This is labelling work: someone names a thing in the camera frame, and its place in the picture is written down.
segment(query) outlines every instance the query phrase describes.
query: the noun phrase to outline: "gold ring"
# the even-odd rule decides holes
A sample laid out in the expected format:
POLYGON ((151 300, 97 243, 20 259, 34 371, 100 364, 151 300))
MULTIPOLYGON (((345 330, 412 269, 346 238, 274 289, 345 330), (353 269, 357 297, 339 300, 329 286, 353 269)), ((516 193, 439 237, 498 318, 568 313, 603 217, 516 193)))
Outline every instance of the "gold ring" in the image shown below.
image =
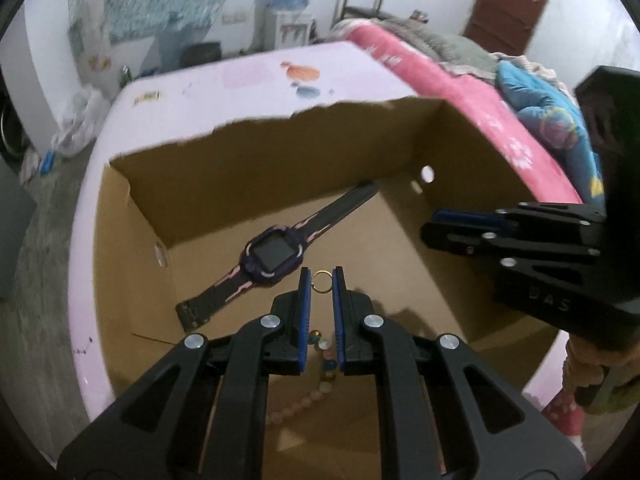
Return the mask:
POLYGON ((332 273, 330 273, 328 270, 318 270, 317 272, 314 273, 314 275, 311 278, 311 288, 318 292, 319 294, 328 294, 329 292, 331 292, 334 288, 334 276, 332 275, 332 273), (326 274, 327 276, 329 276, 331 278, 331 285, 329 286, 329 288, 327 290, 320 290, 316 287, 316 285, 314 284, 314 280, 316 279, 316 276, 318 274, 326 274))

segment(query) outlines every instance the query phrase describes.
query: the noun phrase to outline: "watch face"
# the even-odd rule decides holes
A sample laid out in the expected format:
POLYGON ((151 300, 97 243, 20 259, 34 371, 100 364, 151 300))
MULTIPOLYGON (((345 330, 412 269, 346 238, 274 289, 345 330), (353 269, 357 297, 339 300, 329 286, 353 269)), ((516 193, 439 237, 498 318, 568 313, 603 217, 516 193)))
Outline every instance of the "watch face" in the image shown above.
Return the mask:
POLYGON ((298 247, 291 247, 284 231, 273 231, 252 245, 251 252, 266 272, 274 272, 290 257, 298 254, 298 247))

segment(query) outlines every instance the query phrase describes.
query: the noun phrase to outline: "blue pillow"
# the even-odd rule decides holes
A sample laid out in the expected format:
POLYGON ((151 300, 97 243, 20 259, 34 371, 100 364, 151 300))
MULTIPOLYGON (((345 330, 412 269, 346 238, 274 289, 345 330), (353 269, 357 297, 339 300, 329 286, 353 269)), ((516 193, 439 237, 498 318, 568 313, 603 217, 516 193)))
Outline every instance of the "blue pillow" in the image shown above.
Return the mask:
POLYGON ((509 61, 498 63, 496 85, 520 122, 562 166, 582 201, 604 209, 598 159, 578 107, 561 91, 509 61))

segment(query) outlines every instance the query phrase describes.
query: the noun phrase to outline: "pink blanket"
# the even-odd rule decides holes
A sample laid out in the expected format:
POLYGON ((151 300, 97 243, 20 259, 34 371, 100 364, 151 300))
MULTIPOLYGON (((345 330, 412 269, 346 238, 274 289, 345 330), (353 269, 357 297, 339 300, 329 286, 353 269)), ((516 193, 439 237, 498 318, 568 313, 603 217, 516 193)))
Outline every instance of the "pink blanket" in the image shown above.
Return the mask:
POLYGON ((384 64, 418 94, 453 104, 475 124, 518 173, 539 202, 582 203, 560 165, 531 136, 490 85, 470 75, 453 77, 430 58, 368 20, 334 29, 384 64))

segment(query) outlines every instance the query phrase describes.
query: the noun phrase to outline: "smartwatch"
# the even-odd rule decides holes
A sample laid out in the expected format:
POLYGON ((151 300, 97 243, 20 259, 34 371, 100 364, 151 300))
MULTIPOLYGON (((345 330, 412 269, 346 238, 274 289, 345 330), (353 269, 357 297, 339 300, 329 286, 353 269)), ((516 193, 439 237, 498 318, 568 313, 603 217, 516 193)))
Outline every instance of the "smartwatch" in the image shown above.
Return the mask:
POLYGON ((240 262, 199 296, 183 301, 176 312, 185 332, 209 322, 211 316, 255 285, 271 286, 301 264, 311 242, 359 208, 378 192, 364 182, 293 227, 276 225, 244 247, 240 262))

